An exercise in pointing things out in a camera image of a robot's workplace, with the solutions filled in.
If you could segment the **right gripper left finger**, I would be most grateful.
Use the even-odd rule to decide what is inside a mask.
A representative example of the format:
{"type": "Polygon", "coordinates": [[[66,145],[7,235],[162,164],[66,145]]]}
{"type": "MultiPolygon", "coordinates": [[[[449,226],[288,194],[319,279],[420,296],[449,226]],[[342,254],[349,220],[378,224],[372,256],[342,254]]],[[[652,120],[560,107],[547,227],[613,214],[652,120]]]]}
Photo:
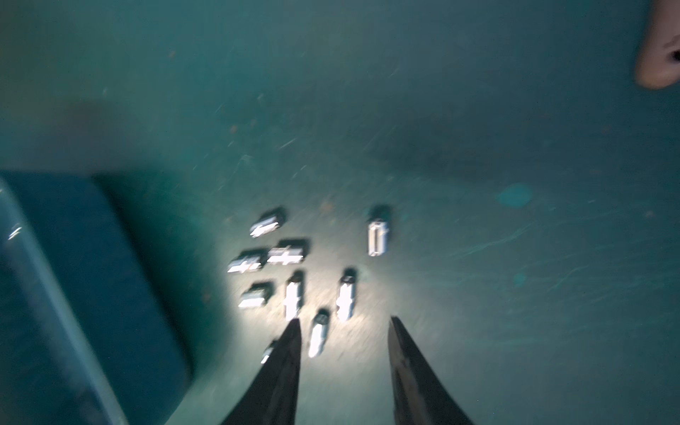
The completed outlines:
{"type": "Polygon", "coordinates": [[[294,424],[301,367],[299,319],[289,322],[267,362],[222,424],[294,424]]]}

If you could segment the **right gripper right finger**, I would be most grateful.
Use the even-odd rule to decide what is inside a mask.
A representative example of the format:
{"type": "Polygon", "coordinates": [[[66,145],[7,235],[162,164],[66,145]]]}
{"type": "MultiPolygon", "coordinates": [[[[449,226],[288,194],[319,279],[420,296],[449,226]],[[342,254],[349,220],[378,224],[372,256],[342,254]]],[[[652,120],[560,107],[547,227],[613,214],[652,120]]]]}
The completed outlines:
{"type": "Polygon", "coordinates": [[[464,424],[471,419],[441,384],[400,318],[390,318],[388,351],[397,424],[464,424]]]}

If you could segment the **chrome socket front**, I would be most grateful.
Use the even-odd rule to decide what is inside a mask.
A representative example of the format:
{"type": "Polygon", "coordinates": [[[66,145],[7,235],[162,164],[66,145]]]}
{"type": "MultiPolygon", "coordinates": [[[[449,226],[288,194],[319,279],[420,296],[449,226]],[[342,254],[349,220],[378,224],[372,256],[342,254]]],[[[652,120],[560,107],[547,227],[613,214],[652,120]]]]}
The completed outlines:
{"type": "Polygon", "coordinates": [[[263,355],[262,355],[262,358],[261,358],[261,361],[260,361],[261,364],[265,364],[268,361],[268,359],[271,356],[275,347],[276,347],[276,341],[273,341],[269,344],[269,346],[263,352],[263,355]]]}

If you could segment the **chrome socket back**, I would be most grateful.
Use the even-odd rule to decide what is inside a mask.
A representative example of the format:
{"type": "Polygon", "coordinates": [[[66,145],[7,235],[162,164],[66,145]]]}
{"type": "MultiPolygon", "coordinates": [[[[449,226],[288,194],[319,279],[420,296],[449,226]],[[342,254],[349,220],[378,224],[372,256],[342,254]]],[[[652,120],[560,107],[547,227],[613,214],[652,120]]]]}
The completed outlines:
{"type": "Polygon", "coordinates": [[[270,214],[255,222],[250,229],[252,238],[259,238],[268,233],[274,232],[281,227],[281,219],[276,214],[270,214]]]}

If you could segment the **chrome socket lone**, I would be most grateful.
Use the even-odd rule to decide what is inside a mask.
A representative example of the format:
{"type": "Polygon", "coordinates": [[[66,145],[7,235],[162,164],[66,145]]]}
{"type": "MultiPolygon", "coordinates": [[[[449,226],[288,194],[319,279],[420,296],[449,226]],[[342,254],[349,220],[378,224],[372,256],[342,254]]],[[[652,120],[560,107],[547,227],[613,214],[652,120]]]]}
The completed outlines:
{"type": "Polygon", "coordinates": [[[378,257],[387,251],[389,225],[383,220],[374,220],[368,223],[368,255],[378,257]]]}

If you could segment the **long chrome socket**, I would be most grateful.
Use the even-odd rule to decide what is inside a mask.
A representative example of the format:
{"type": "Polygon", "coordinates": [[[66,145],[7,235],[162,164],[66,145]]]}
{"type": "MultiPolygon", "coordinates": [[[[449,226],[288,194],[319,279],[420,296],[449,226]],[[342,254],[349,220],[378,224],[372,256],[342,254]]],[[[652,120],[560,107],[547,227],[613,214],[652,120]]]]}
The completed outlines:
{"type": "Polygon", "coordinates": [[[315,322],[313,324],[308,348],[309,358],[316,358],[323,352],[328,337],[328,330],[329,325],[327,323],[315,322]]]}

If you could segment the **short chrome socket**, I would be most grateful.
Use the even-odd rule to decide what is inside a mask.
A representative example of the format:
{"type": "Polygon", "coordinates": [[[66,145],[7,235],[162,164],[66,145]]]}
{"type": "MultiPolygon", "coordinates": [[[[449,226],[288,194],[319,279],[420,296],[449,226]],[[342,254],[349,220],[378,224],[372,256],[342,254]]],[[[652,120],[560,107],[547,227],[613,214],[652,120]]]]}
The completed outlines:
{"type": "Polygon", "coordinates": [[[241,294],[238,307],[240,309],[261,308],[267,304],[268,299],[268,290],[248,290],[241,294]]]}

